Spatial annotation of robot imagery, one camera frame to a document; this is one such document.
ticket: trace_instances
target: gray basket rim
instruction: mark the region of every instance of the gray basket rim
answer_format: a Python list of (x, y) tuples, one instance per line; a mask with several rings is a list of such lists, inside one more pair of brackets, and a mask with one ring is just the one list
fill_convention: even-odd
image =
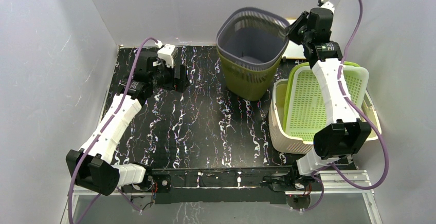
[[(227, 27), (227, 25), (229, 24), (229, 22), (233, 19), (233, 17), (234, 17), (236, 14), (238, 14), (238, 13), (240, 13), (240, 12), (245, 12), (245, 11), (254, 11), (254, 12), (258, 12), (258, 13), (263, 13), (263, 14), (266, 14), (266, 15), (268, 15), (268, 16), (270, 16), (270, 17), (272, 17), (272, 18), (274, 18), (274, 19), (276, 19), (276, 20), (278, 20), (278, 21), (284, 23), (286, 27), (288, 27), (288, 26), (290, 25), (289, 22), (288, 22), (285, 18), (283, 18), (283, 17), (281, 17), (281, 16), (278, 16), (278, 15), (276, 15), (276, 14), (274, 14), (274, 13), (271, 13), (271, 12), (268, 12), (268, 11), (265, 11), (265, 10), (262, 10), (262, 9), (259, 9), (259, 8), (255, 8), (255, 7), (244, 7), (244, 8), (240, 8), (240, 9), (236, 10), (234, 13), (232, 13), (232, 15), (231, 15), (231, 16), (230, 16), (230, 17), (229, 17), (229, 18), (224, 22), (224, 24), (221, 26), (220, 30), (218, 31), (218, 33), (217, 33), (217, 35), (216, 35), (216, 47), (217, 47), (218, 50), (221, 52), (221, 54), (229, 55), (229, 56), (231, 56), (231, 57), (233, 57), (233, 58), (235, 58), (235, 59), (239, 59), (240, 61), (244, 62), (245, 64), (249, 64), (249, 65), (254, 66), (254, 67), (265, 67), (265, 66), (268, 66), (268, 65), (271, 66), (271, 62), (272, 62), (272, 61), (265, 62), (265, 63), (252, 63), (252, 62), (248, 62), (248, 61), (246, 61), (246, 60), (244, 60), (244, 59), (241, 59), (241, 58), (239, 58), (239, 57), (237, 57), (237, 56), (235, 56), (235, 55), (232, 55), (232, 54), (228, 53), (226, 50), (224, 50), (224, 49), (223, 49), (223, 48), (218, 44), (218, 39), (220, 38), (221, 33), (223, 32), (224, 28)], [(279, 56), (280, 56), (280, 55), (281, 55), (281, 54), (286, 50), (288, 43), (289, 43), (289, 40), (286, 41), (284, 47), (283, 47), (282, 50), (280, 50), (280, 52), (279, 52), (279, 53), (274, 57), (274, 59), (278, 58), (278, 57), (279, 57)]]

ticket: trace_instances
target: black marble table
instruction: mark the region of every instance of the black marble table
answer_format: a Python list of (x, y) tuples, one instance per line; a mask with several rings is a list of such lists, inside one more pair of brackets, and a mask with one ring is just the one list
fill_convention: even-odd
[[(119, 50), (105, 111), (129, 73), (134, 50)], [(233, 94), (226, 87), (215, 46), (179, 47), (176, 61), (188, 66), (190, 87), (183, 94), (155, 90), (124, 133), (113, 163), (139, 162), (154, 169), (217, 169), (291, 165), (301, 157), (280, 153), (271, 144), (272, 83), (259, 101)], [(287, 78), (294, 66), (294, 61), (281, 63), (275, 81)]]

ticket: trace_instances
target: metal frame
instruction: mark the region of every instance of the metal frame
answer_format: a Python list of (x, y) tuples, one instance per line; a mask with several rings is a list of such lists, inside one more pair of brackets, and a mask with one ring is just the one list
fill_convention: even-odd
[[(344, 170), (342, 171), (345, 176), (351, 179), (354, 183), (362, 185), (362, 186), (370, 186), (371, 182), (369, 180), (369, 176), (366, 170)], [(374, 191), (373, 190), (360, 190), (352, 187), (348, 183), (346, 183), (342, 177), (336, 171), (321, 171), (319, 173), (321, 180), (324, 184), (324, 193), (325, 194), (362, 194), (365, 205), (367, 207), (368, 215), (371, 220), (371, 224), (382, 224), (382, 219), (378, 212), (377, 205), (374, 200)], [(301, 191), (287, 191), (284, 192), (286, 195), (301, 195), (303, 194)], [(96, 192), (87, 190), (85, 188), (76, 186), (74, 188), (73, 200), (72, 200), (72, 212), (74, 213), (77, 202), (80, 196), (94, 196)], [(320, 191), (312, 191), (311, 194), (321, 194)], [(140, 192), (140, 193), (126, 193), (127, 196), (151, 196), (149, 192)], [(110, 196), (121, 196), (118, 191), (114, 191)], [(65, 210), (61, 219), (61, 224), (68, 224), (68, 206), (65, 206)]]

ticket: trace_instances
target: beige basket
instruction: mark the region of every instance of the beige basket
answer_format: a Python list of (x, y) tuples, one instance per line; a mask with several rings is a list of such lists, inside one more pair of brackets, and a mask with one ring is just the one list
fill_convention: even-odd
[[(274, 84), (268, 115), (269, 133), (271, 135), (272, 145), (277, 151), (305, 155), (312, 149), (313, 141), (307, 142), (303, 141), (302, 138), (289, 136), (282, 128), (287, 81), (288, 79), (283, 79)], [(374, 109), (374, 105), (368, 95), (368, 92), (365, 92), (362, 110), (377, 126), (381, 133), (382, 130), (378, 120), (377, 112)], [(373, 140), (378, 140), (378, 138), (375, 132), (371, 131), (367, 141)]]

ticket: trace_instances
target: gray wall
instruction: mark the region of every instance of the gray wall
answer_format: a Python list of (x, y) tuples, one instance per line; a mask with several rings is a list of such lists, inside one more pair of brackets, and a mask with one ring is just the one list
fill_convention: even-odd
[(224, 20), (239, 8), (254, 6), (284, 17), (298, 17), (318, 0), (93, 1), (115, 42), (138, 46), (148, 36), (176, 45), (214, 44)]
[[(370, 73), (368, 90), (391, 162), (375, 199), (384, 223), (435, 223), (435, 0), (363, 1), (364, 17), (349, 60)], [(342, 48), (357, 16), (357, 0), (337, 5), (332, 31)], [(378, 143), (366, 144), (356, 159), (373, 182), (380, 178)]]
[(0, 0), (0, 223), (59, 223), (116, 44), (92, 0)]

